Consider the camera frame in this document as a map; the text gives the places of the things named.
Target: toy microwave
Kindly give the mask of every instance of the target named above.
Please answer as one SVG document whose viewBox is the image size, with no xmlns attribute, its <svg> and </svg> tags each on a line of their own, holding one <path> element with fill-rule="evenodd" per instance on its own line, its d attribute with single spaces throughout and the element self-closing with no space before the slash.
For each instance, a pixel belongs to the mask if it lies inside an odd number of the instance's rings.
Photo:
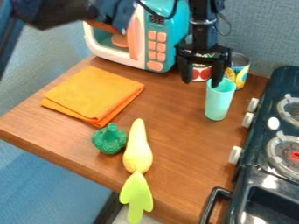
<svg viewBox="0 0 299 224">
<path fill-rule="evenodd" d="M 168 17 L 174 0 L 143 1 L 158 15 Z M 84 22 L 85 40 L 93 54 L 130 67 L 166 73 L 176 61 L 177 44 L 189 29 L 189 5 L 179 0 L 171 19 L 162 19 L 136 6 L 126 35 L 112 34 Z"/>
</svg>

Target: white knob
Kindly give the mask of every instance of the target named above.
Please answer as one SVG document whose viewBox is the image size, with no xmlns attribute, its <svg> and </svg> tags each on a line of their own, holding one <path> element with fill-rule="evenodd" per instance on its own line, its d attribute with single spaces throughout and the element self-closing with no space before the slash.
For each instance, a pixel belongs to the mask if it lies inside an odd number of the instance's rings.
<svg viewBox="0 0 299 224">
<path fill-rule="evenodd" d="M 268 127 L 271 130 L 278 130 L 280 125 L 281 125 L 281 123 L 279 122 L 277 117 L 272 116 L 268 119 Z"/>
<path fill-rule="evenodd" d="M 257 109 L 257 106 L 259 105 L 260 100 L 256 98 L 252 98 L 251 101 L 249 102 L 247 111 L 254 113 L 255 110 Z"/>
<path fill-rule="evenodd" d="M 242 152 L 242 148 L 239 146 L 234 146 L 231 154 L 229 155 L 228 162 L 232 165 L 236 165 L 240 158 L 240 153 Z"/>
<path fill-rule="evenodd" d="M 249 127 L 250 127 L 251 123 L 253 122 L 253 120 L 254 120 L 254 114 L 247 112 L 244 116 L 242 126 L 249 129 Z"/>
</svg>

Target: red burner ring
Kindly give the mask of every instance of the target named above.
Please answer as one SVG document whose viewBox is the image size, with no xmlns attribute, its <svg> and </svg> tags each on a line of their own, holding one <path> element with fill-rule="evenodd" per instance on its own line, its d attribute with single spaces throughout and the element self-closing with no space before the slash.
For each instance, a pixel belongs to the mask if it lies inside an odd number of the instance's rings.
<svg viewBox="0 0 299 224">
<path fill-rule="evenodd" d="M 292 151 L 289 155 L 292 159 L 299 161 L 299 150 Z"/>
</svg>

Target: folded towel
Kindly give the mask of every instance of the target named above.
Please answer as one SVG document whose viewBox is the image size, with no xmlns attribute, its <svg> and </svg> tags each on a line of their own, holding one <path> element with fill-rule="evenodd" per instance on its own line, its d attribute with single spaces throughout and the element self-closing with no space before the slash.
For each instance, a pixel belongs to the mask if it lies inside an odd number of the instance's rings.
<svg viewBox="0 0 299 224">
<path fill-rule="evenodd" d="M 104 127 L 144 89 L 144 85 L 93 66 L 45 94 L 41 105 Z"/>
</svg>

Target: toy stove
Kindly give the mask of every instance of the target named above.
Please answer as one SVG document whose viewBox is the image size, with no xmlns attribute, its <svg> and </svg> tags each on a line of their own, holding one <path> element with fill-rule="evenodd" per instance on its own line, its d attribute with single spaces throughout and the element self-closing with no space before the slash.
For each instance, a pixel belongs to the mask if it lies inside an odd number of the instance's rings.
<svg viewBox="0 0 299 224">
<path fill-rule="evenodd" d="M 218 197 L 228 199 L 223 223 L 299 223 L 299 67 L 274 71 L 243 120 L 251 127 L 243 149 L 234 146 L 233 191 L 215 187 L 199 223 L 208 223 Z"/>
</svg>

